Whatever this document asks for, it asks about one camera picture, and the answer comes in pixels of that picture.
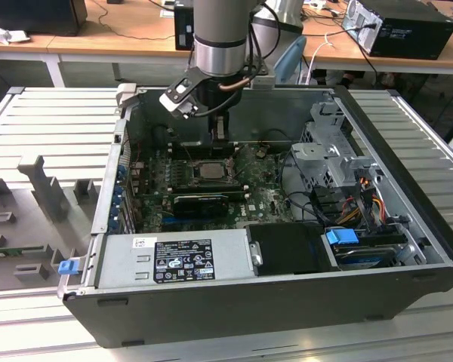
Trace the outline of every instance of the blue drive latch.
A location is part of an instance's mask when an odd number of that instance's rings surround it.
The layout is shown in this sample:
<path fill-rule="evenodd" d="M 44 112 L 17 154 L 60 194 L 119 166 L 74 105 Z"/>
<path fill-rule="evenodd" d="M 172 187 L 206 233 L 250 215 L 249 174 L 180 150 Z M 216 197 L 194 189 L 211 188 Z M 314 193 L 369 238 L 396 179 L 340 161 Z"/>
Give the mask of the blue drive latch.
<path fill-rule="evenodd" d="M 359 239 L 357 238 L 354 229 L 331 229 L 331 231 L 325 234 L 330 245 L 342 245 L 342 244 L 358 244 Z"/>
<path fill-rule="evenodd" d="M 71 259 L 60 262 L 57 270 L 59 275 L 76 275 L 79 273 L 79 260 Z"/>

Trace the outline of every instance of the white cable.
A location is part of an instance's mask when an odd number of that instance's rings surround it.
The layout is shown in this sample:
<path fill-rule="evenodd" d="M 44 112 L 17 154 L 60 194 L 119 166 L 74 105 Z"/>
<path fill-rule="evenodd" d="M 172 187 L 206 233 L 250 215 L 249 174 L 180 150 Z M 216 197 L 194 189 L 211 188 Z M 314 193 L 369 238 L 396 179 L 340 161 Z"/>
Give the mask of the white cable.
<path fill-rule="evenodd" d="M 312 55 L 312 59 L 310 60 L 310 65 L 309 65 L 309 74 L 307 74 L 307 80 L 305 81 L 305 85 L 309 85 L 310 83 L 310 79 L 312 78 L 312 65 L 314 64 L 314 60 L 316 58 L 316 55 L 317 55 L 317 52 L 320 50 L 320 48 L 322 48 L 324 45 L 330 45 L 330 46 L 334 46 L 329 40 L 327 40 L 327 34 L 326 33 L 324 35 L 324 39 L 325 41 L 320 44 L 320 46 L 317 47 L 316 51 L 314 51 L 314 54 Z"/>
<path fill-rule="evenodd" d="M 338 33 L 338 34 L 344 34 L 345 32 L 350 32 L 351 30 L 360 30 L 360 28 L 350 28 L 350 29 L 346 29 L 344 32 L 341 32 L 341 33 Z M 307 80 L 305 82 L 305 85 L 309 85 L 310 83 L 310 79 L 312 78 L 312 65 L 314 64 L 314 60 L 316 58 L 316 55 L 317 55 L 317 52 L 320 50 L 320 48 L 322 48 L 324 45 L 330 45 L 331 47 L 334 47 L 334 44 L 332 44 L 328 39 L 327 37 L 331 35 L 330 32 L 327 32 L 324 34 L 324 42 L 322 44 L 320 44 L 320 46 L 317 47 L 316 51 L 314 51 L 314 54 L 312 55 L 312 59 L 310 60 L 310 65 L 309 65 L 309 69 L 308 69 L 308 72 L 309 74 L 307 75 Z"/>

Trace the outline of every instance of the copper pipe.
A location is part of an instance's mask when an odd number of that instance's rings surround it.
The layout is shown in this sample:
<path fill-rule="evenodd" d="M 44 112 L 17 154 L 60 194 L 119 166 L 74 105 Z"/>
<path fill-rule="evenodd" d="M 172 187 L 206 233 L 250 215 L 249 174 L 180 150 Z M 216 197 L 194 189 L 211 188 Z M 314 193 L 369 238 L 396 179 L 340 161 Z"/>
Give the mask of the copper pipe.
<path fill-rule="evenodd" d="M 220 84 L 218 87 L 220 88 L 221 91 L 223 92 L 232 92 L 236 91 L 237 89 L 246 86 L 248 83 L 250 83 L 250 78 L 243 78 L 241 81 L 237 81 L 236 83 L 230 84 L 230 85 L 224 85 Z"/>

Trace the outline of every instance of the power supply label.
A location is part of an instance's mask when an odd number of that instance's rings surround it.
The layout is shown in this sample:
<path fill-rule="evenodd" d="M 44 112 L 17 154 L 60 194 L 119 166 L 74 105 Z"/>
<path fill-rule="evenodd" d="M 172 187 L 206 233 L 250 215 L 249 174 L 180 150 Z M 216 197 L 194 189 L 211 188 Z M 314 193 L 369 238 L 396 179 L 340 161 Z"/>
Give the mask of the power supply label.
<path fill-rule="evenodd" d="M 158 242 L 154 249 L 154 276 L 158 283 L 214 279 L 211 239 Z"/>

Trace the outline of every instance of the metal slotted surface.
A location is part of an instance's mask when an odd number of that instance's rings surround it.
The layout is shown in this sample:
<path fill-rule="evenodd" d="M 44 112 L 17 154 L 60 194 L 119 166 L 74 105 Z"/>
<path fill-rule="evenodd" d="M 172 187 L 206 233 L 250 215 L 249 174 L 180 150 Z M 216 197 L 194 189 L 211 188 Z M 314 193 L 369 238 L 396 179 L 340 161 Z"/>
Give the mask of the metal slotted surface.
<path fill-rule="evenodd" d="M 4 100 L 0 114 L 0 178 L 30 188 L 17 170 L 24 155 L 44 157 L 44 171 L 62 187 L 77 179 L 100 185 L 120 114 L 115 88 L 26 88 Z"/>
<path fill-rule="evenodd" d="M 453 229 L 453 151 L 401 97 L 387 91 L 350 93 Z M 369 154 L 357 133 L 353 138 Z"/>
<path fill-rule="evenodd" d="M 453 289 L 424 296 L 391 321 L 118 349 L 99 347 L 52 288 L 1 295 L 0 361 L 50 360 L 453 362 Z"/>

